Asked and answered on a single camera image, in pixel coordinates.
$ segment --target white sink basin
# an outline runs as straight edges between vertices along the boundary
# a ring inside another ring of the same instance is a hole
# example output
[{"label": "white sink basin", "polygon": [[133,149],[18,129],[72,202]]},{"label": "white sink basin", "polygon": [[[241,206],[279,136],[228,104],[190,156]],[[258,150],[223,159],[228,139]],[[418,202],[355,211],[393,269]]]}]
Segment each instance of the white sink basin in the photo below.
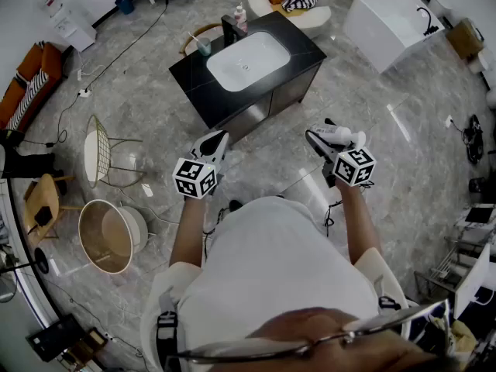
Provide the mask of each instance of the white sink basin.
[{"label": "white sink basin", "polygon": [[[431,14],[434,33],[424,36]],[[424,41],[441,33],[443,24],[420,0],[354,0],[343,26],[344,33],[383,72],[420,50]]]},{"label": "white sink basin", "polygon": [[283,67],[291,55],[267,32],[257,32],[207,60],[207,68],[227,91],[245,89]]}]

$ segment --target orange sofa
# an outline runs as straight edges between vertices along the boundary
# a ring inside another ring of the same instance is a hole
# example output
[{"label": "orange sofa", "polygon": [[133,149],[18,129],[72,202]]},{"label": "orange sofa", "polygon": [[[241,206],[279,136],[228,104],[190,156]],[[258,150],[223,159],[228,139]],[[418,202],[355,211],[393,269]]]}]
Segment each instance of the orange sofa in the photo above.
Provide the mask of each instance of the orange sofa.
[{"label": "orange sofa", "polygon": [[50,43],[34,44],[0,102],[0,128],[25,132],[61,78],[60,51]]}]

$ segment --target toothbrush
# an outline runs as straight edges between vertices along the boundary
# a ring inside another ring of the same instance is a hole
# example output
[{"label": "toothbrush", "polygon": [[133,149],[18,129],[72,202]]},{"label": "toothbrush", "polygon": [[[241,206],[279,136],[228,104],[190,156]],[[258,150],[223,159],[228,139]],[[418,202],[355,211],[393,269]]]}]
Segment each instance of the toothbrush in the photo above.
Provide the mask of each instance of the toothbrush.
[{"label": "toothbrush", "polygon": [[191,37],[193,37],[193,39],[195,39],[195,40],[196,40],[196,41],[197,41],[197,42],[198,42],[198,43],[199,43],[199,44],[200,44],[203,48],[205,48],[205,49],[207,48],[207,47],[206,47],[206,46],[205,46],[205,45],[204,45],[204,44],[203,44],[200,40],[198,40],[195,36],[193,36],[193,35],[191,34],[191,32],[188,32],[188,34],[189,34]]}]

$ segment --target eyeglasses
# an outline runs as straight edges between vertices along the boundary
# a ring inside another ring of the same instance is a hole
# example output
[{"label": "eyeglasses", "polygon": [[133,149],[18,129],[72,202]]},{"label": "eyeglasses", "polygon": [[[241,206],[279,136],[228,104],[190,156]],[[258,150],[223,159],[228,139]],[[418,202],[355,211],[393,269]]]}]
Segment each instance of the eyeglasses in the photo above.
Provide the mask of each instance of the eyeglasses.
[{"label": "eyeglasses", "polygon": [[444,305],[443,320],[445,322],[446,351],[450,334],[449,315],[450,305],[446,300],[431,305],[403,308],[390,315],[378,315],[372,319],[359,319],[349,322],[340,332],[323,337],[311,343],[308,340],[279,342],[266,338],[247,338],[229,342],[210,343],[174,355],[171,358],[181,358],[196,364],[214,363],[244,363],[250,361],[276,360],[285,357],[301,357],[308,355],[316,346],[330,340],[341,339],[350,344],[355,338],[383,332],[395,326],[429,315],[439,306]]}]

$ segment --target soap dispenser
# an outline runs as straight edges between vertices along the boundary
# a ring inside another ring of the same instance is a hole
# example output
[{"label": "soap dispenser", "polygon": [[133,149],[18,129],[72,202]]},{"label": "soap dispenser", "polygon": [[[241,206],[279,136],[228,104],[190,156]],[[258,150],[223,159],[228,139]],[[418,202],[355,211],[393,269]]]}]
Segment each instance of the soap dispenser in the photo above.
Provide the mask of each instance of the soap dispenser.
[{"label": "soap dispenser", "polygon": [[243,9],[242,3],[240,3],[236,7],[236,11],[234,12],[234,19],[238,23],[238,27],[246,32],[248,29],[248,24],[246,23],[246,10]]}]

